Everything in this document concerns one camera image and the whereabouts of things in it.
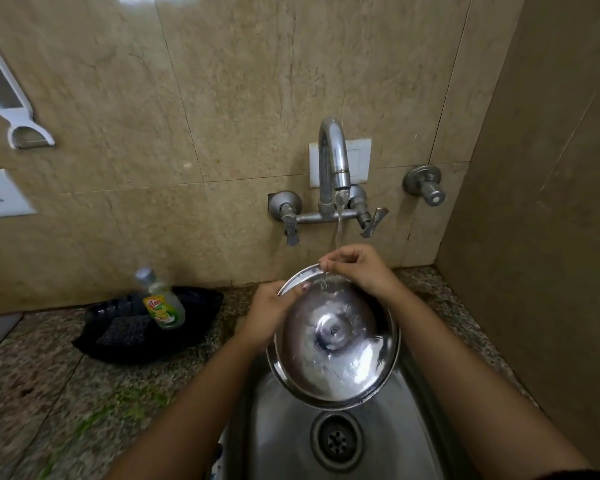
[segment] forearm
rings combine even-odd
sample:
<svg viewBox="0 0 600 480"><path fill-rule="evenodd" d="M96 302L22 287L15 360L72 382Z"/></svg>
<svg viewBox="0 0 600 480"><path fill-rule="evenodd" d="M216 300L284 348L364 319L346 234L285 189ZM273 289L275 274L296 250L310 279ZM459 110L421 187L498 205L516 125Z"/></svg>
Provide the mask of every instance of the forearm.
<svg viewBox="0 0 600 480"><path fill-rule="evenodd" d="M486 478L531 479L588 462L548 418L399 286L385 297L419 368Z"/></svg>
<svg viewBox="0 0 600 480"><path fill-rule="evenodd" d="M122 457L105 480L198 480L257 350L232 338Z"/></svg>

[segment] steel lid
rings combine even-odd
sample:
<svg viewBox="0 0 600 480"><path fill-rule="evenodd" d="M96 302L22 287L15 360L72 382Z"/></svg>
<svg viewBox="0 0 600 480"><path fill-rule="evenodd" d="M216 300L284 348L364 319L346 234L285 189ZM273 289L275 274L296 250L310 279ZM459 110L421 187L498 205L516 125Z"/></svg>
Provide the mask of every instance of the steel lid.
<svg viewBox="0 0 600 480"><path fill-rule="evenodd" d="M329 410L353 407L388 379L400 332L375 298L318 265L297 273L279 294L307 282L309 289L289 309L267 348L269 364L305 403Z"/></svg>

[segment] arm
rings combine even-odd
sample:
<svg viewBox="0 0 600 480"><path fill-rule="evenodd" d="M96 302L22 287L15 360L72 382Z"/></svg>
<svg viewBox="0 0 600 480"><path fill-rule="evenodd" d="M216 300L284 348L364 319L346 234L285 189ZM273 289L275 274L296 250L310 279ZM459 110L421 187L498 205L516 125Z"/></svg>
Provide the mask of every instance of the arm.
<svg viewBox="0 0 600 480"><path fill-rule="evenodd" d="M302 293L296 287L277 296L282 284L267 283L258 288L240 331L114 462L105 480L203 478L249 366Z"/></svg>
<svg viewBox="0 0 600 480"><path fill-rule="evenodd" d="M485 478L532 479L591 468L553 423L458 339L370 246L320 260L385 302L476 468Z"/></svg>

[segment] product label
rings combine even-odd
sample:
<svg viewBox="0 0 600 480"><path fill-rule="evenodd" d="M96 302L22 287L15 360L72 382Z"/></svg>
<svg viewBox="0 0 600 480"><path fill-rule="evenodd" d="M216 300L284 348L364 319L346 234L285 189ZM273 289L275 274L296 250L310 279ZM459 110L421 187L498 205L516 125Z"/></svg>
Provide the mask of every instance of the product label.
<svg viewBox="0 0 600 480"><path fill-rule="evenodd" d="M143 302L156 322L173 323L178 318L177 311L167 303L162 295L148 296L144 298Z"/></svg>

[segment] hand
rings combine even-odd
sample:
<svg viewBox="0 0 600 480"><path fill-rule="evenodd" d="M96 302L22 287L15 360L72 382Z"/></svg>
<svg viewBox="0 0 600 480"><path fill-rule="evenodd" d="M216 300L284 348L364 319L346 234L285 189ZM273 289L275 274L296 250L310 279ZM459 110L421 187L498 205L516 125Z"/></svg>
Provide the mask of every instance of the hand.
<svg viewBox="0 0 600 480"><path fill-rule="evenodd" d="M376 298L388 299L402 288L377 251L365 244L343 246L321 257L320 269L346 276Z"/></svg>
<svg viewBox="0 0 600 480"><path fill-rule="evenodd" d="M264 283L258 286L249 313L237 335L253 345L258 351L267 346L273 334L287 315L287 310L304 293L305 288L298 285L278 296L284 281Z"/></svg>

